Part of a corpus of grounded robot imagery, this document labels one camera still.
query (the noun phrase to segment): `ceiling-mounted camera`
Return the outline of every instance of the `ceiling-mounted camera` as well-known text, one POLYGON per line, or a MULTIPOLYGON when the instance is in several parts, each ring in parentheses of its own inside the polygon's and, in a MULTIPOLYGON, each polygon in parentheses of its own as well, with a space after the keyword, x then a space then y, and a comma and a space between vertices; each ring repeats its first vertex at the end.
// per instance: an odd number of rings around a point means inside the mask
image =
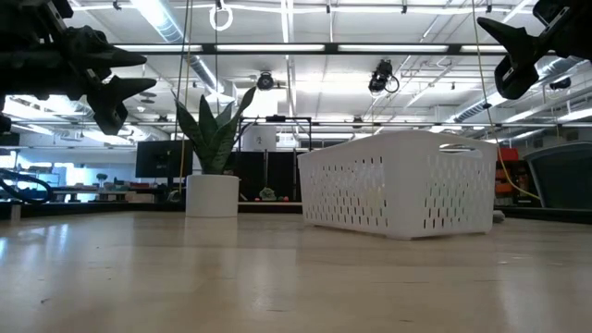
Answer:
POLYGON ((399 80, 397 80, 392 73, 390 60, 380 60, 380 63, 376 66, 376 70, 372 72, 372 79, 370 79, 370 84, 368 84, 370 93, 377 94, 384 91, 387 93, 396 93, 399 90, 399 87, 399 80), (389 88, 392 81, 397 84, 395 89, 389 88))
POLYGON ((272 90, 274 87, 274 79, 270 72, 262 72, 257 80, 257 88, 262 91, 272 90))

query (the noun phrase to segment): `ceiling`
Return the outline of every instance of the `ceiling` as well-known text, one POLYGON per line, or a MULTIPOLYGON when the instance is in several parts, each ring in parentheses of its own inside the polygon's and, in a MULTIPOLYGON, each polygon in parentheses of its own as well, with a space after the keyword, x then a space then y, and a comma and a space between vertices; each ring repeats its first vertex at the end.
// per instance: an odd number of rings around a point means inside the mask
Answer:
MULTIPOLYGON (((224 31, 216 31, 210 24, 209 11, 215 2, 194 1, 197 7, 192 10, 191 42, 475 44, 475 27, 470 12, 454 15, 450 12, 434 13, 445 7, 471 9, 470 0, 293 0, 294 14, 293 19, 289 20, 292 24, 282 24, 282 1, 286 0, 227 0, 226 6, 232 6, 234 19, 224 31), (326 12, 328 3, 333 9, 330 14, 326 12), (410 8, 407 14, 398 12, 403 3, 407 3, 410 8), (431 12, 417 13, 420 9, 431 12)), ((186 1, 168 2, 173 8, 173 16, 182 25, 186 1)), ((483 8, 488 1, 475 2, 477 8, 483 8)), ((530 14, 535 1, 490 2, 495 10, 491 13, 478 12, 477 16, 506 20, 515 27, 525 27, 530 34, 539 34, 543 30, 543 25, 530 14)), ((74 18, 67 19, 66 23, 73 27, 90 25, 103 31, 110 43, 164 42, 131 2, 119 1, 123 6, 120 11, 111 7, 111 1, 78 0, 71 3, 76 12, 74 18)), ((286 6, 292 6, 290 0, 286 1, 286 6)), ((479 42, 495 41, 479 29, 479 42)), ((179 80, 180 56, 147 57, 146 66, 114 70, 120 77, 158 79, 158 84, 150 90, 156 93, 153 104, 142 103, 141 96, 134 96, 125 102, 131 116, 140 120, 156 120, 167 116, 174 120, 170 91, 176 90, 179 82, 181 99, 186 94, 188 108, 197 113, 204 86, 195 73, 185 67, 180 72, 179 80), (189 88, 185 91, 187 80, 189 88)), ((284 83, 288 81, 289 64, 292 65, 292 89, 295 91, 293 114, 317 120, 351 121, 354 116, 362 116, 367 121, 446 121, 458 111, 459 106, 483 96, 477 56, 413 55, 407 58, 405 55, 291 55, 290 61, 283 55, 203 55, 201 58, 219 80, 236 84, 239 98, 246 87, 253 85, 253 76, 258 76, 261 71, 270 71, 274 79, 286 87, 284 83), (390 59, 393 67, 398 69, 396 77, 401 81, 401 89, 375 99, 367 90, 367 85, 370 73, 385 58, 390 59)), ((500 56, 482 57, 486 89, 493 86, 493 70, 500 60, 500 56)), ((494 121, 503 121, 516 113, 541 105, 543 99, 547 101, 583 89, 589 85, 590 79, 589 66, 582 66, 572 75, 570 91, 547 92, 543 97, 542 88, 534 88, 521 100, 507 101, 494 108, 494 121)), ((289 115, 288 90, 274 90, 273 98, 277 98, 277 112, 289 115)), ((160 127, 158 130, 170 133, 174 127, 160 127)))

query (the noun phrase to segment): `yellow cable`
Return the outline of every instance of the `yellow cable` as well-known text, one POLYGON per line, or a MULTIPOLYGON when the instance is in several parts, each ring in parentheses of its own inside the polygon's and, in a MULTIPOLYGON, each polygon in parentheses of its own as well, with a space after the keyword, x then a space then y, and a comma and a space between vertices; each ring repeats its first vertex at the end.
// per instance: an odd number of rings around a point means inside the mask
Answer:
MULTIPOLYGON (((475 29, 475 43, 477 45, 477 59, 479 61, 479 73, 481 75, 481 88, 483 90, 483 95, 485 96, 485 104, 487 104, 487 90, 485 89, 485 77, 483 75, 483 64, 481 62, 481 46, 479 45, 479 32, 477 30, 475 0, 471 0, 471 3, 473 4, 473 28, 475 29)), ((512 179, 510 178, 510 174, 508 174, 508 169, 506 168, 506 164, 503 162, 503 157, 501 156, 500 141, 498 140, 498 134, 496 133, 495 125, 493 125, 493 120, 491 119, 491 112, 489 112, 489 108, 487 108, 487 117, 489 119, 489 125, 491 126, 491 132, 493 133, 493 137, 496 139, 496 144, 498 145, 499 162, 501 163, 501 167, 503 168, 503 173, 506 175, 506 180, 508 180, 510 185, 512 185, 512 187, 515 188, 516 190, 518 190, 519 192, 524 193, 524 194, 526 194, 530 197, 533 197, 537 200, 540 200, 540 197, 538 197, 537 195, 535 195, 529 191, 525 191, 513 183, 512 179)))
MULTIPOLYGON (((189 97, 189 68, 190 68, 190 55, 191 55, 191 30, 193 28, 193 0, 191 0, 191 6, 187 8, 190 10, 189 14, 189 37, 187 39, 187 70, 185 72, 185 105, 187 105, 189 97)), ((183 191, 183 165, 185 164, 185 139, 181 137, 181 168, 179 172, 179 195, 183 191)))

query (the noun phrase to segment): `robotic arm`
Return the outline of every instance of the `robotic arm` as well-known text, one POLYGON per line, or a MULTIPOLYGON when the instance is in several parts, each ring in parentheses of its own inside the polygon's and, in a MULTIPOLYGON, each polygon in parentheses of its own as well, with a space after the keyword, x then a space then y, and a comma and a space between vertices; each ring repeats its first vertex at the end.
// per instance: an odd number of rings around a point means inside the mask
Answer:
POLYGON ((545 25, 538 36, 530 36, 525 28, 514 28, 489 18, 478 18, 479 25, 502 44, 508 55, 495 71, 499 94, 518 99, 538 81, 535 64, 554 51, 557 56, 578 56, 592 60, 592 20, 589 0, 539 0, 533 15, 545 25))
MULTIPOLYGON (((123 100, 154 87, 152 79, 103 83, 115 67, 141 65, 146 58, 110 45, 105 34, 89 26, 71 28, 62 19, 74 12, 68 0, 0 0, 0 111, 10 94, 46 100, 84 94, 94 120, 107 135, 116 135, 128 116, 123 100)), ((0 113, 0 131, 10 119, 0 113)))

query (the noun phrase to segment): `snake plant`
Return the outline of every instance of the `snake plant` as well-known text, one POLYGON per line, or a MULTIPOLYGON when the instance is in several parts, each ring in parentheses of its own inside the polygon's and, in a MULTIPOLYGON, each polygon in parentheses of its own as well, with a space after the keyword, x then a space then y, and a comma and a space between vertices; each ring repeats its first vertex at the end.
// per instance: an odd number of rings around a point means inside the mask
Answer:
POLYGON ((202 172, 208 175, 221 175, 232 152, 237 127, 244 109, 253 101, 256 88, 251 88, 242 97, 239 110, 232 116, 232 104, 214 117, 210 105, 202 96, 198 122, 187 111, 187 107, 175 96, 177 117, 183 133, 193 143, 193 151, 202 165, 202 172))

